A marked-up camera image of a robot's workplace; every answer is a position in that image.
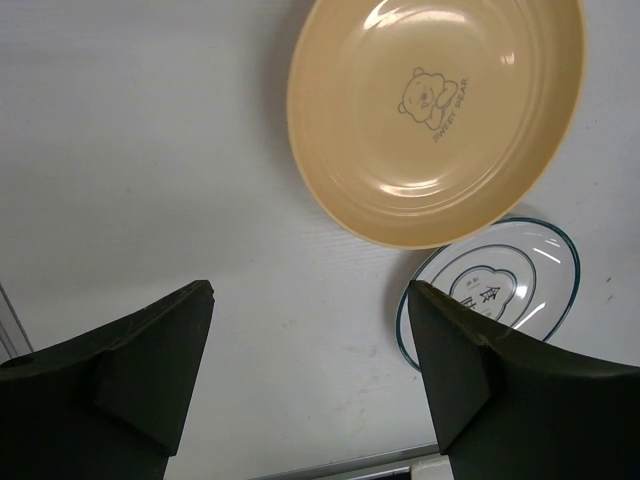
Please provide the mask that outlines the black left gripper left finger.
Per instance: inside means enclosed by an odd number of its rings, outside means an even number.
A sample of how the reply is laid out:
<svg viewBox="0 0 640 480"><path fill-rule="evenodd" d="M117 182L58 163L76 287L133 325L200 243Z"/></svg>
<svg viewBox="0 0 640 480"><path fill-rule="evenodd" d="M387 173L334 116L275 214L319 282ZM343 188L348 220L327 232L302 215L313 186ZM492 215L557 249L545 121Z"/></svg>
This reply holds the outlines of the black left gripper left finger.
<svg viewBox="0 0 640 480"><path fill-rule="evenodd" d="M1 365L4 479L162 479L182 437L214 309L196 280Z"/></svg>

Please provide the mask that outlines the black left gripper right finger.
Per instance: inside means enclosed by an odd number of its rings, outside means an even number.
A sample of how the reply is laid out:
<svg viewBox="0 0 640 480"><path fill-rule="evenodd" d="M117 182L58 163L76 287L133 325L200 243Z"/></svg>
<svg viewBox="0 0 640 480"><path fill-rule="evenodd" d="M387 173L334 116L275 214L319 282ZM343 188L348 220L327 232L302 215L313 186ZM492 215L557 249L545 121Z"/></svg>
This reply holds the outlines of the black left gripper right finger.
<svg viewBox="0 0 640 480"><path fill-rule="evenodd" d="M439 451L457 479L635 479L639 370L573 353L423 281L408 311Z"/></svg>

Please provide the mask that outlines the white plate green rim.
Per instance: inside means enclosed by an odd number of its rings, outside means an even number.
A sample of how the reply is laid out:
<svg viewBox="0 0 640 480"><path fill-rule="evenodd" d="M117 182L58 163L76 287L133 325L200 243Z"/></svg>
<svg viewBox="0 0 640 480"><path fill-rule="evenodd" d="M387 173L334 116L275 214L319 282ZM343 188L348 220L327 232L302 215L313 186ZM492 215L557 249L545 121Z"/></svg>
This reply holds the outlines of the white plate green rim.
<svg viewBox="0 0 640 480"><path fill-rule="evenodd" d="M485 317L548 341L575 302L581 262L559 227L509 217L438 248L413 278Z"/></svg>

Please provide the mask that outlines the yellow bear plate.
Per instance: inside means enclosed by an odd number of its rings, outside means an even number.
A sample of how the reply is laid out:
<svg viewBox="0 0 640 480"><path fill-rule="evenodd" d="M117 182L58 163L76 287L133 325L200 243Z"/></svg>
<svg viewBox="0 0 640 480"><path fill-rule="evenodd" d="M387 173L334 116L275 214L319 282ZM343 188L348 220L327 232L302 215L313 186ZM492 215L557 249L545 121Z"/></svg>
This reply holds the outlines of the yellow bear plate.
<svg viewBox="0 0 640 480"><path fill-rule="evenodd" d="M506 215L584 78L579 1L317 1L289 69L293 158L350 233L420 250Z"/></svg>

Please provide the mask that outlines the aluminium table rail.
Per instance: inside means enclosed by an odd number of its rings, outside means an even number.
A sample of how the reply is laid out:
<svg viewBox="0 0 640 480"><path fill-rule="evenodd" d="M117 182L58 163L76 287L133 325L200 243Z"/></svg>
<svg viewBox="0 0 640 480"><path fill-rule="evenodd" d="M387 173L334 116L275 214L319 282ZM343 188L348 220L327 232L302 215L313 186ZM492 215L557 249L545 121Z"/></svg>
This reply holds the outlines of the aluminium table rail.
<svg viewBox="0 0 640 480"><path fill-rule="evenodd" d="M171 479L331 475L435 453L380 289L217 288Z"/></svg>

